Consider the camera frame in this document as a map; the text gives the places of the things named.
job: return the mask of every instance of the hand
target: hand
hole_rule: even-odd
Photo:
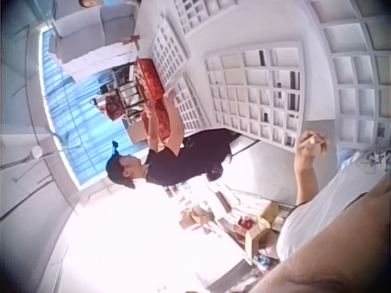
[[[312,168],[317,156],[327,154],[329,144],[329,139],[318,132],[312,130],[304,132],[299,138],[294,169],[301,171]]]
[[[156,116],[155,105],[153,104],[152,101],[147,101],[145,105],[145,113],[147,113],[148,118]]]
[[[166,101],[166,106],[167,107],[175,107],[175,90],[171,89],[168,92],[164,94],[164,99]]]

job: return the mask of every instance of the red package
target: red package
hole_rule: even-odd
[[[165,141],[170,136],[170,120],[167,113],[166,105],[163,99],[153,103],[155,107],[156,120],[158,123],[158,135],[161,142]],[[149,119],[147,113],[142,114],[145,130],[148,132]]]
[[[164,87],[153,61],[151,59],[139,59],[137,61],[137,69],[143,77],[145,90],[151,94],[152,100],[162,99]]]

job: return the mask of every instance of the white shelving unit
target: white shelving unit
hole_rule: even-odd
[[[189,35],[237,5],[237,0],[174,0],[183,33]]]
[[[185,136],[190,136],[196,132],[205,130],[210,126],[209,121],[202,109],[199,99],[184,74],[173,85],[175,90],[175,104],[182,117],[185,128]]]
[[[205,66],[217,125],[296,151],[305,105],[300,43],[212,52]]]
[[[307,0],[329,59],[336,141],[383,146],[390,132],[391,18],[376,1]]]
[[[165,88],[184,67],[188,59],[185,50],[165,17],[152,44],[152,58]]]

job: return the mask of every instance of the black t-shirt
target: black t-shirt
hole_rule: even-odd
[[[230,138],[226,129],[210,130],[191,136],[189,146],[181,148],[178,156],[168,147],[158,153],[150,150],[145,161],[147,182],[172,186],[206,173],[230,152]]]
[[[147,182],[161,186],[175,185],[202,175],[209,166],[203,160],[192,157],[186,148],[182,148],[176,156],[168,147],[158,153],[150,150],[145,163],[149,164]]]

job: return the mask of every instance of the man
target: man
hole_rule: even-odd
[[[294,161],[298,206],[288,216],[277,242],[277,254],[281,261],[288,259],[322,232],[386,175],[391,149],[356,151],[338,148],[340,171],[319,192],[313,162],[327,151],[328,143],[327,138],[313,131],[306,131],[299,139]]]
[[[80,6],[90,8],[96,5],[104,4],[105,6],[115,6],[125,2],[140,3],[141,0],[79,0]]]
[[[390,197],[385,176],[250,293],[391,292]]]

